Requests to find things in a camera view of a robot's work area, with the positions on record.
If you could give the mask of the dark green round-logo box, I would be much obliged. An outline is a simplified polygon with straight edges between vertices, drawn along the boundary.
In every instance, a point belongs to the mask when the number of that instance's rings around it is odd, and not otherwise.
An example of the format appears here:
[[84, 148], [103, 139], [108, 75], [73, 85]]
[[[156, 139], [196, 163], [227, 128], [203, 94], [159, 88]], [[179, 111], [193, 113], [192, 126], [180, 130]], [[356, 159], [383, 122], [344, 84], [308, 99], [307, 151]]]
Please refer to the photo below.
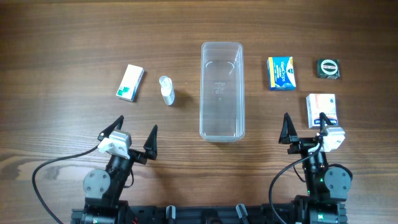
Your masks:
[[339, 79], [340, 66], [335, 59], [319, 59], [317, 61], [317, 77], [325, 79]]

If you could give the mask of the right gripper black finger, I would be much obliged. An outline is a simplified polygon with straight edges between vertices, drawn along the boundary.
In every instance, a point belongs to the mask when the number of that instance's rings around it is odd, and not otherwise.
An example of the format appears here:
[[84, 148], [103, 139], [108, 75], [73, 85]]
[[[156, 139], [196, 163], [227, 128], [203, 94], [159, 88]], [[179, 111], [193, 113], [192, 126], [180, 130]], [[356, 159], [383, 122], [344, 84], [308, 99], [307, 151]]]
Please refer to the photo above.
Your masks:
[[284, 114], [282, 130], [279, 137], [279, 144], [292, 144], [298, 141], [298, 135], [294, 124], [288, 113]]
[[326, 126], [332, 125], [332, 122], [328, 119], [324, 112], [320, 113], [320, 135], [324, 136], [326, 134]]

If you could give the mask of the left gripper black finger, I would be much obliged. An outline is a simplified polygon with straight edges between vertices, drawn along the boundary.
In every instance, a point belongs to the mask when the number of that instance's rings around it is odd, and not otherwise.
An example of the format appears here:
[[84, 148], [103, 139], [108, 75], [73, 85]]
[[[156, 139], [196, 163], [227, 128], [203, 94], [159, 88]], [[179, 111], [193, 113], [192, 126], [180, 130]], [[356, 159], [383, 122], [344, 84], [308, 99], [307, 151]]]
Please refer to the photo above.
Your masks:
[[104, 138], [108, 138], [109, 135], [115, 130], [121, 130], [121, 127], [123, 125], [124, 121], [124, 116], [121, 115], [118, 119], [116, 119], [112, 124], [110, 124], [107, 128], [102, 130], [102, 132], [99, 133], [98, 135], [98, 140], [102, 141]]
[[146, 158], [153, 161], [157, 159], [157, 130], [158, 126], [155, 124], [143, 146]]

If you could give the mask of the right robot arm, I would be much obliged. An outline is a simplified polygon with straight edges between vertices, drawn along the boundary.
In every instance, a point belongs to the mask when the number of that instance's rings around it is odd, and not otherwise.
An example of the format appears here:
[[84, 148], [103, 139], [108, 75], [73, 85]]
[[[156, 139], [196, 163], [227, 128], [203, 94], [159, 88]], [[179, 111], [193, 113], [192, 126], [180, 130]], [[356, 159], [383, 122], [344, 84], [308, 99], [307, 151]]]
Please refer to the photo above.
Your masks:
[[346, 223], [345, 202], [353, 180], [352, 172], [340, 164], [329, 164], [328, 152], [338, 149], [345, 131], [320, 113], [320, 130], [312, 138], [300, 138], [288, 113], [284, 115], [280, 144], [288, 154], [299, 154], [307, 195], [298, 195], [284, 212], [287, 223]]

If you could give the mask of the white Hansaplast box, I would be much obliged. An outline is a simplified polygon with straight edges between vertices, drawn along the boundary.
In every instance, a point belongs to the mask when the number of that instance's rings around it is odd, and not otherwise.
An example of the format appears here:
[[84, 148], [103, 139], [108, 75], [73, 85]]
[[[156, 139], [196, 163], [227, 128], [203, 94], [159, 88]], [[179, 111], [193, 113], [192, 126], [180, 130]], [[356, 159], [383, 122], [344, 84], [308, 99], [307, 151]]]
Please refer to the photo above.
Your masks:
[[333, 125], [338, 124], [335, 94], [311, 93], [306, 97], [308, 127], [320, 126], [320, 113], [325, 113]]

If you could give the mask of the blue VapoDrops box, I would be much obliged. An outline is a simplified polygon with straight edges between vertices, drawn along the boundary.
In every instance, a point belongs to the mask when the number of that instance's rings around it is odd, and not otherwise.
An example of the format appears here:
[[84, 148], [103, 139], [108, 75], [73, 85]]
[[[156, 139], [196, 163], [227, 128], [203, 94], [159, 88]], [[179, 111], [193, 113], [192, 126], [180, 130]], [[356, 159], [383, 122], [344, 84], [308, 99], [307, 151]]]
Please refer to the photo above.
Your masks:
[[270, 90], [296, 89], [293, 57], [269, 57], [267, 69]]

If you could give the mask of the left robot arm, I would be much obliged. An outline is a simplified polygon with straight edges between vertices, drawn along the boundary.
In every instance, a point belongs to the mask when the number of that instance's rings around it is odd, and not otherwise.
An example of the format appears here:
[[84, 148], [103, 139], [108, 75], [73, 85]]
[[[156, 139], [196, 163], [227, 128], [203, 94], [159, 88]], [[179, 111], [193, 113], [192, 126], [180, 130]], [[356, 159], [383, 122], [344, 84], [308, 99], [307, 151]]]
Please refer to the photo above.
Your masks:
[[120, 116], [98, 135], [99, 152], [111, 157], [104, 169], [90, 171], [83, 180], [85, 207], [80, 223], [139, 223], [128, 202], [120, 196], [128, 188], [128, 177], [134, 175], [133, 165], [157, 159], [158, 126], [153, 126], [142, 152], [131, 149], [131, 134], [121, 129], [123, 121], [124, 116]]

